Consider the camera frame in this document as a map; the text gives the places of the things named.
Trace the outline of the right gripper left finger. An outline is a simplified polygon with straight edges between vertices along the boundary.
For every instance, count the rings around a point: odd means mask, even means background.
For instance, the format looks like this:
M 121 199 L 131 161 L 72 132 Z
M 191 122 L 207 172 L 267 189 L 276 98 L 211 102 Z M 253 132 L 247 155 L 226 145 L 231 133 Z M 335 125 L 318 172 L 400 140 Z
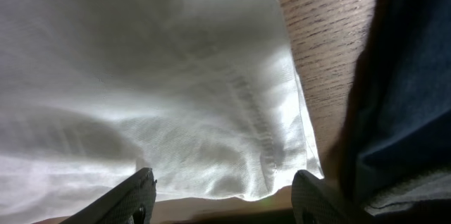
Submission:
M 152 169 L 142 168 L 61 224 L 149 224 L 155 201 Z

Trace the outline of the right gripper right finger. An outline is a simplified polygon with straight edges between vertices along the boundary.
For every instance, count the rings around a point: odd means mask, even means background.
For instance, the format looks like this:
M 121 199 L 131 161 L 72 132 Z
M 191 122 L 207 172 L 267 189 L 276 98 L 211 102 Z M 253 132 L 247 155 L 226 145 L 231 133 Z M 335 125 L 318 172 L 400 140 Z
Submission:
M 367 224 L 370 215 L 307 170 L 296 172 L 291 202 L 297 223 Z

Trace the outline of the white t-shirt with robot print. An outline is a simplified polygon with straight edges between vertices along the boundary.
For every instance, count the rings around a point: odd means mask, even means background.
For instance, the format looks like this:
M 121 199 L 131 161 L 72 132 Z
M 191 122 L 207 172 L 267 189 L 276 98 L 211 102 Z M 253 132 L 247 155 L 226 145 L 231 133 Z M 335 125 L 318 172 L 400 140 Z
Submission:
M 257 201 L 323 171 L 278 0 L 1 0 L 1 222 Z

